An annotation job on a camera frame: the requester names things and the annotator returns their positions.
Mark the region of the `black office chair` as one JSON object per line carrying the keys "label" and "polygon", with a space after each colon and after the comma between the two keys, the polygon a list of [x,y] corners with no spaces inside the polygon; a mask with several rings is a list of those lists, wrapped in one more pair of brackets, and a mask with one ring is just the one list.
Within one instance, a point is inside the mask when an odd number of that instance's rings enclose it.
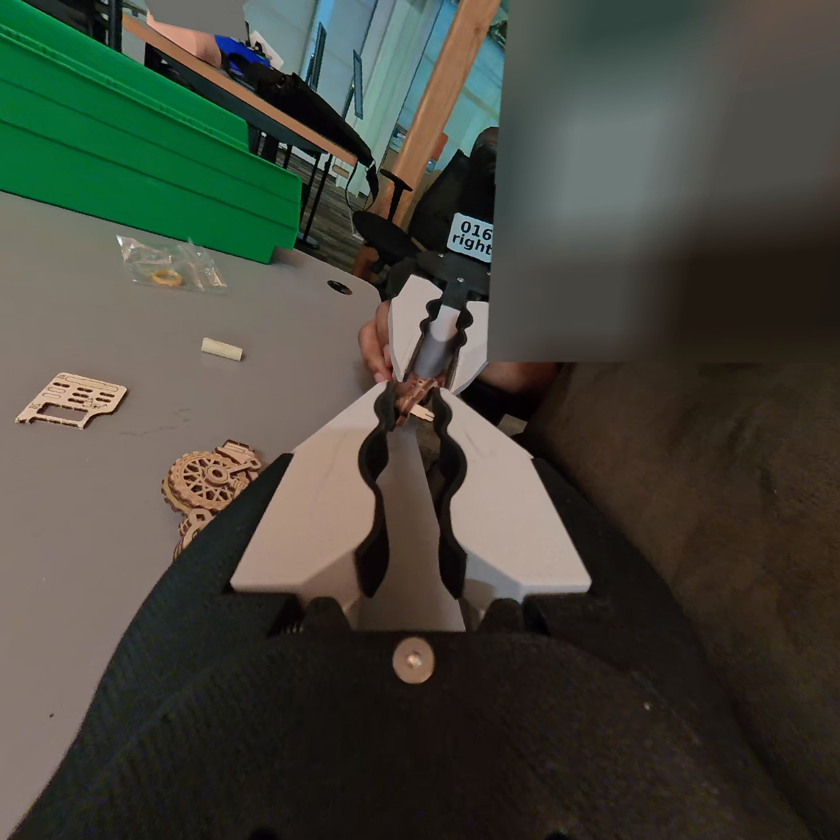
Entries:
{"label": "black office chair", "polygon": [[391,204],[386,217],[372,211],[354,211],[351,215],[353,228],[368,247],[373,248],[378,260],[376,265],[392,266],[403,260],[414,258],[420,251],[412,238],[394,223],[394,216],[405,192],[413,188],[400,177],[387,170],[380,170],[380,175],[392,182]]}

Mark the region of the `wooden mechanical gear model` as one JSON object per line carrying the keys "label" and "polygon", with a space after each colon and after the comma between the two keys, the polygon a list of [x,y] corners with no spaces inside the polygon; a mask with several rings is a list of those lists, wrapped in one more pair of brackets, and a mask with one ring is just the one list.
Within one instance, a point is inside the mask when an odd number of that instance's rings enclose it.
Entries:
{"label": "wooden mechanical gear model", "polygon": [[173,559],[257,480],[262,468],[254,449],[230,439],[213,450],[185,454],[174,462],[161,483],[167,505],[182,517]]}

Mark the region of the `small slotted wooden offcut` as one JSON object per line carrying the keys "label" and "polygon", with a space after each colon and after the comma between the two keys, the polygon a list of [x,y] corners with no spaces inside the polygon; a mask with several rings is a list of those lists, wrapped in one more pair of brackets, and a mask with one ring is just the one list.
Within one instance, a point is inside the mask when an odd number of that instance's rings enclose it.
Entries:
{"label": "small slotted wooden offcut", "polygon": [[122,385],[61,372],[50,378],[14,422],[41,422],[82,430],[93,418],[113,414],[127,393]]}

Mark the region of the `person's right hand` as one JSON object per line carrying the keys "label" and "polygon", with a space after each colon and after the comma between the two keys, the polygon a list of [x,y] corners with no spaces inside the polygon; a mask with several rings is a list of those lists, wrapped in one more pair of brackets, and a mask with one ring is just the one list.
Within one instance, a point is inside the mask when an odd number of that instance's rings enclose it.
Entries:
{"label": "person's right hand", "polygon": [[383,301],[375,310],[373,319],[359,331],[358,344],[365,369],[375,383],[393,380],[391,342],[389,332],[390,301]]}

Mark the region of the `person's right forearm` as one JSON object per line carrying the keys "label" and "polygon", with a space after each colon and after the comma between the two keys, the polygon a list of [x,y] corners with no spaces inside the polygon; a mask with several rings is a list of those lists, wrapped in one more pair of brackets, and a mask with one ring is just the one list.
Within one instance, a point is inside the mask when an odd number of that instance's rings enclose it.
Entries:
{"label": "person's right forearm", "polygon": [[561,365],[545,362],[489,362],[477,381],[515,396],[538,396],[550,389]]}

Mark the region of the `blue object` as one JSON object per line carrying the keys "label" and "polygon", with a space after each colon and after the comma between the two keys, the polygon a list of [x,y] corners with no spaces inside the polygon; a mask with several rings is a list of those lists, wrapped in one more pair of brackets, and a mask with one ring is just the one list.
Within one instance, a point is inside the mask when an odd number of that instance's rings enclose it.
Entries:
{"label": "blue object", "polygon": [[233,61],[234,63],[247,62],[249,64],[256,63],[265,67],[271,67],[270,60],[262,52],[251,48],[249,45],[227,36],[215,35],[214,38],[222,58],[223,66]]}

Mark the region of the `pink flat object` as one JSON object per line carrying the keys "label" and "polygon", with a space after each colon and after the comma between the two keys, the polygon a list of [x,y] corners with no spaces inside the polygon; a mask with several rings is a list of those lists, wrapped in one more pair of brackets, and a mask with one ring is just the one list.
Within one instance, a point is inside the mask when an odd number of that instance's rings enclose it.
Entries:
{"label": "pink flat object", "polygon": [[146,15],[146,24],[195,58],[216,69],[221,69],[222,55],[214,35],[162,24],[154,19],[151,11]]}

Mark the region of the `wooden-top side table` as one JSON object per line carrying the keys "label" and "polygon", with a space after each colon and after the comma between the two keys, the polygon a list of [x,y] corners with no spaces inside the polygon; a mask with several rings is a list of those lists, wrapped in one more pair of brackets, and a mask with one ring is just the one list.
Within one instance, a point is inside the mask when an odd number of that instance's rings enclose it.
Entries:
{"label": "wooden-top side table", "polygon": [[127,8],[129,12],[122,16],[123,32],[142,40],[148,47],[154,49],[199,95],[244,120],[251,129],[256,131],[257,135],[264,134],[278,140],[279,144],[285,145],[287,154],[284,167],[288,166],[291,152],[295,149],[305,151],[313,158],[309,182],[304,186],[301,194],[300,215],[304,215],[310,201],[313,201],[313,204],[308,219],[301,220],[302,229],[297,235],[297,246],[311,250],[317,249],[319,242],[311,236],[312,222],[332,162],[340,160],[347,165],[355,165],[358,161],[357,156],[332,142],[313,127],[260,98],[247,84],[207,64],[148,26],[140,10],[130,4],[127,4]]}

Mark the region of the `clear plastic bag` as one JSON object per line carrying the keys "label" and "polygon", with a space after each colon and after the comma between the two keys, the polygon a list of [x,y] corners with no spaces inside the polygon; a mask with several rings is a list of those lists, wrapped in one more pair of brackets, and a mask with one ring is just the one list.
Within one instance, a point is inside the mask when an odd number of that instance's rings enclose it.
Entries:
{"label": "clear plastic bag", "polygon": [[221,293],[227,284],[213,258],[191,241],[116,235],[122,263],[136,285],[181,291]]}

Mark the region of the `grey desk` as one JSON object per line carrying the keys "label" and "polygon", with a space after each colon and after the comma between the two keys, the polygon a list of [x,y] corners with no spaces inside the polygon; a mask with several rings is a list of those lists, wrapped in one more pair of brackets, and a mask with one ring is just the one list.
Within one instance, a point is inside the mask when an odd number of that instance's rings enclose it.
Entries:
{"label": "grey desk", "polygon": [[[71,744],[121,635],[169,563],[161,494],[226,439],[270,463],[371,384],[357,336],[379,294],[300,251],[214,254],[221,293],[136,285],[128,227],[2,194],[1,830]],[[327,281],[353,290],[344,296]],[[203,338],[243,349],[240,362]],[[128,389],[85,429],[15,417],[58,373]]]}

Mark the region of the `black bag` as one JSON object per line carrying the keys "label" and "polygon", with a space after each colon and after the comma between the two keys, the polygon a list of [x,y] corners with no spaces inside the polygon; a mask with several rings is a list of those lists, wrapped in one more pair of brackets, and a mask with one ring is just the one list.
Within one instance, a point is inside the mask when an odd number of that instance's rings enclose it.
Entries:
{"label": "black bag", "polygon": [[379,195],[379,180],[369,146],[317,92],[296,74],[287,74],[239,54],[223,54],[222,68],[236,68],[256,95],[270,105],[315,130],[356,156],[365,168],[366,181],[374,199]]}

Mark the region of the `green plastic crate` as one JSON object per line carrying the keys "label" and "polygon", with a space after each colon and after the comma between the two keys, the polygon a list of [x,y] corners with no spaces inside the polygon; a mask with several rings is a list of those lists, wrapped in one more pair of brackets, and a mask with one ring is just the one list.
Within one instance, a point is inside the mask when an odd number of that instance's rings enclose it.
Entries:
{"label": "green plastic crate", "polygon": [[63,103],[3,80],[1,116],[5,193],[262,264],[296,243],[295,175],[114,91]]}
{"label": "green plastic crate", "polygon": [[24,2],[2,2],[2,81],[105,113],[106,95],[249,151],[244,120]]}

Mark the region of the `person's brown shirt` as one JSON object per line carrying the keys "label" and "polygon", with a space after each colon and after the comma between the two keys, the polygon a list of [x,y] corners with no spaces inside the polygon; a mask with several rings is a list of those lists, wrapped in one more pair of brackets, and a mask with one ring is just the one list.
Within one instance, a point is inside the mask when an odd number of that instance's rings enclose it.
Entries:
{"label": "person's brown shirt", "polygon": [[565,364],[526,435],[665,580],[774,782],[838,838],[838,362]]}

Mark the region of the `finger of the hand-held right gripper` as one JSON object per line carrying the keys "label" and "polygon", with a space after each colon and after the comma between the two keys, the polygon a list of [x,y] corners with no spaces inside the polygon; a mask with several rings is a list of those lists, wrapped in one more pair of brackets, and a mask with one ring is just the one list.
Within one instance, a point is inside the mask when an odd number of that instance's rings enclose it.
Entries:
{"label": "finger of the hand-held right gripper", "polygon": [[469,301],[462,315],[471,321],[464,328],[458,327],[458,347],[448,373],[448,389],[455,395],[464,391],[487,367],[489,303]]}
{"label": "finger of the hand-held right gripper", "polygon": [[445,327],[434,326],[443,306],[442,289],[420,276],[410,276],[391,300],[388,345],[397,382],[412,375],[437,378],[445,366]]}

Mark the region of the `small wooden puzzle part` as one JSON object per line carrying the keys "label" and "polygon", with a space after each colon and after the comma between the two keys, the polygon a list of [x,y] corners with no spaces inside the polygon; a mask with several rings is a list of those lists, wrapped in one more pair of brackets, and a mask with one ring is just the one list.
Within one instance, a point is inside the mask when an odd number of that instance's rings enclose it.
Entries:
{"label": "small wooden puzzle part", "polygon": [[415,405],[426,399],[438,387],[436,377],[422,377],[411,373],[404,381],[395,384],[395,427],[404,425]]}

